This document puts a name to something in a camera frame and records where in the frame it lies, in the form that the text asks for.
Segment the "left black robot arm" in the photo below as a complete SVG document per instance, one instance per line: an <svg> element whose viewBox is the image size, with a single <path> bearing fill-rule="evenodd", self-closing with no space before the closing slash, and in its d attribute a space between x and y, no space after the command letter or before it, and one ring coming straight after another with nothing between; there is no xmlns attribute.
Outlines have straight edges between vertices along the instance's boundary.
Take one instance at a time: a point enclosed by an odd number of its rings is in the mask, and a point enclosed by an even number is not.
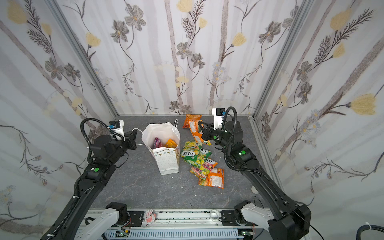
<svg viewBox="0 0 384 240"><path fill-rule="evenodd" d="M106 128L107 135L98 136L91 142L84 125L97 122ZM96 197L109 182L118 168L116 162L128 150L136 150L136 136L138 131L124 132L123 121L110 121L106 125L95 118L85 118L80 123L80 131L88 144L88 166L75 181L74 194L49 230L41 237L42 240L73 240L86 213Z"/></svg>

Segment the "pink Fox's candy bag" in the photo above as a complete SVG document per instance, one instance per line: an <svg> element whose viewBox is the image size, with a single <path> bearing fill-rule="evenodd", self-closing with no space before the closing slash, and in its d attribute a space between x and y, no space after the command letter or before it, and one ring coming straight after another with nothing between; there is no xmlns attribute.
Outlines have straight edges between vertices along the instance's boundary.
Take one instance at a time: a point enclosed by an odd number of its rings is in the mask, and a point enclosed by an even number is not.
<svg viewBox="0 0 384 240"><path fill-rule="evenodd" d="M194 174L199 179L205 180L208 174L217 166L217 162L210 158L202 159L197 158L196 161L192 161L190 173Z"/></svg>

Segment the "yellow mango candy bag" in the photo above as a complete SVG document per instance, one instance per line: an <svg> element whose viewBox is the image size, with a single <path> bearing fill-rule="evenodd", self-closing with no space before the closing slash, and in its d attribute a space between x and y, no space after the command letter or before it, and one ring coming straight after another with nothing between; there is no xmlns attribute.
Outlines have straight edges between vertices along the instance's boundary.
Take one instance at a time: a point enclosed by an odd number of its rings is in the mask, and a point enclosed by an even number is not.
<svg viewBox="0 0 384 240"><path fill-rule="evenodd" d="M172 149L175 149L177 146L178 144L172 139L168 139L168 141L164 145L165 148L172 148Z"/></svg>

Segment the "green Fox's candy bag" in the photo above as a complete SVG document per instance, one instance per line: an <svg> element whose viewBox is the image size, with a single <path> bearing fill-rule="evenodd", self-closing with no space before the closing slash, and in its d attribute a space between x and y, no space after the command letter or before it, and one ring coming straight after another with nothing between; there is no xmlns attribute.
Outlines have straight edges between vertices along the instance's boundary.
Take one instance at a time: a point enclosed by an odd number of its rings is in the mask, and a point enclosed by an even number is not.
<svg viewBox="0 0 384 240"><path fill-rule="evenodd" d="M211 151L203 149L197 142L187 141L180 152L180 157L190 165L200 168L211 154Z"/></svg>

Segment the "orange chip bag by wall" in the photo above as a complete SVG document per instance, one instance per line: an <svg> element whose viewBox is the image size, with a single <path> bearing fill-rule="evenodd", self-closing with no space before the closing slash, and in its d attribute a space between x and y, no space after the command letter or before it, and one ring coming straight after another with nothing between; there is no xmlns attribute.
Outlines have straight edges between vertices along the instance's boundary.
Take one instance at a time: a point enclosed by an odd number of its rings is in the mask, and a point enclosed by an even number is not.
<svg viewBox="0 0 384 240"><path fill-rule="evenodd" d="M191 121L198 121L202 118L202 115L191 115L191 114L187 114L186 115L186 119L185 119L185 122L183 124L183 129L186 129L186 128L189 128L189 123Z"/></svg>

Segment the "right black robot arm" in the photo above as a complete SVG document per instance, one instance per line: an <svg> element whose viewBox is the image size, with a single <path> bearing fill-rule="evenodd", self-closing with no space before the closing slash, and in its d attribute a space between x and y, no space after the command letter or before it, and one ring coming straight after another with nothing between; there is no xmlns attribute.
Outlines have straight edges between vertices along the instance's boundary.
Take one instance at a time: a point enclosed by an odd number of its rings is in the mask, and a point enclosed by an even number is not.
<svg viewBox="0 0 384 240"><path fill-rule="evenodd" d="M219 109L213 124L198 122L202 139L214 141L221 147L226 165L240 172L268 202L268 209L249 201L235 207L239 224L252 223L268 231L274 240L301 240L314 227L312 213L307 205L299 205L291 199L266 173L257 156L244 144L244 132L234 107Z"/></svg>

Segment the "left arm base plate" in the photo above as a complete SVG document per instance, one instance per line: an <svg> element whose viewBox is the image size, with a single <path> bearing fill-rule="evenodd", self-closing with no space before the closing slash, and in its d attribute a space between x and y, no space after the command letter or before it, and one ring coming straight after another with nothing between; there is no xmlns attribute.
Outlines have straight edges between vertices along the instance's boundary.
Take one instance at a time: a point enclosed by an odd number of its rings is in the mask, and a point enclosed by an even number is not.
<svg viewBox="0 0 384 240"><path fill-rule="evenodd" d="M144 220L144 211L125 211L119 216L116 223L120 227L141 227Z"/></svg>

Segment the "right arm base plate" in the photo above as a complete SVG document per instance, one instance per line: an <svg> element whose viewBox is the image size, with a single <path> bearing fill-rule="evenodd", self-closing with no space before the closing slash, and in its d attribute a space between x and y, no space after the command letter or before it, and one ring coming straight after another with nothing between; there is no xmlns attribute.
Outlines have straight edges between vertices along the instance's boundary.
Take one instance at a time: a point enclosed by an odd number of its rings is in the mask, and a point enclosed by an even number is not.
<svg viewBox="0 0 384 240"><path fill-rule="evenodd" d="M244 227L244 226L253 226L252 223L247 222L241 216L239 211L236 210L224 210L221 211L221 216L219 217L219 221L223 226L226 227Z"/></svg>

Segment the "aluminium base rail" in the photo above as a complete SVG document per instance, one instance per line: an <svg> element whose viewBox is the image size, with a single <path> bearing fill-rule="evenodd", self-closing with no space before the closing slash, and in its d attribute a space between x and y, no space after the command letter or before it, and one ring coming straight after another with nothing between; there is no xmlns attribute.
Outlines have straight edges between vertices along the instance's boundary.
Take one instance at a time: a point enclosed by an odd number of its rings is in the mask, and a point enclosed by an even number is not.
<svg viewBox="0 0 384 240"><path fill-rule="evenodd" d="M152 224L145 224L144 220L141 227L125 227L128 228L213 228L225 227L219 221L221 211L236 210L239 211L245 221L250 222L253 226L259 226L264 229L269 228L268 221L272 221L275 217L270 209L262 209L247 204L242 210L239 209L152 209L156 214L156 219ZM128 210L128 211L148 211L148 210Z"/></svg>

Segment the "pink cartoon sticker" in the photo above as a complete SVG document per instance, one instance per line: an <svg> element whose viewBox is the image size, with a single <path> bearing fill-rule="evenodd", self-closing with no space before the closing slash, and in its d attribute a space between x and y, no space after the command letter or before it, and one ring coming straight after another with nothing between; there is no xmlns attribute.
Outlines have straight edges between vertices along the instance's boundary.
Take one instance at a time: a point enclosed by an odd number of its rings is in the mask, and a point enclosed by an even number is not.
<svg viewBox="0 0 384 240"><path fill-rule="evenodd" d="M144 214L144 222L145 224L149 225L152 224L156 219L156 214L154 213L154 210L148 210Z"/></svg>

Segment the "orange snack bag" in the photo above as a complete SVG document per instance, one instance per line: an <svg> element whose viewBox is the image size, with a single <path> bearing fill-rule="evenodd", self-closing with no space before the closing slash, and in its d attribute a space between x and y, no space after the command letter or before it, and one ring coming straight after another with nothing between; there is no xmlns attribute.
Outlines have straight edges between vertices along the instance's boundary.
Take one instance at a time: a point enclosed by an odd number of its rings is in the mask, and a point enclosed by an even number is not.
<svg viewBox="0 0 384 240"><path fill-rule="evenodd" d="M197 136L197 130L198 130L198 121L191 121L189 123L189 128L190 128L190 131L195 139L195 141L201 146L201 145L207 145L207 146L211 146L212 143L210 141L200 141L199 137Z"/></svg>
<svg viewBox="0 0 384 240"><path fill-rule="evenodd" d="M202 180L199 179L199 186L216 187L220 189L225 188L224 169L213 168L207 177Z"/></svg>

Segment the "white paper bag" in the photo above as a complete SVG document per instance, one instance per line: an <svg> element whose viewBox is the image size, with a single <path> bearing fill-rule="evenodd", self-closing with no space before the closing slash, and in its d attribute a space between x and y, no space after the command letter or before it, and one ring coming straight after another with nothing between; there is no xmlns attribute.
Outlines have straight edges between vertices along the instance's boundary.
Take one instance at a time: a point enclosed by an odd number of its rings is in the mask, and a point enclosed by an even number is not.
<svg viewBox="0 0 384 240"><path fill-rule="evenodd" d="M181 143L181 135L178 130L178 120L175 120L173 123L167 122L163 124L149 124L143 131L140 129L136 130L142 134L141 140L143 145L148 148L151 155L155 159L160 174L163 176L178 173ZM163 147L153 149L155 137L162 141ZM175 149L165 148L164 145L168 139L175 141L178 146Z"/></svg>

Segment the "purple candy bag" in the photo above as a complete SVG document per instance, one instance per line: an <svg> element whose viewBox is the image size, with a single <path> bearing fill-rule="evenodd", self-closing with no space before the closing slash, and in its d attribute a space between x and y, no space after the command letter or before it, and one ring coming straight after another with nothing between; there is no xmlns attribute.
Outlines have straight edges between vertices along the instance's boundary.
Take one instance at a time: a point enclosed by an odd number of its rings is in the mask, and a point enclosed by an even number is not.
<svg viewBox="0 0 384 240"><path fill-rule="evenodd" d="M155 137L153 149L157 149L157 148L161 148L161 147L163 147L162 141L159 138Z"/></svg>

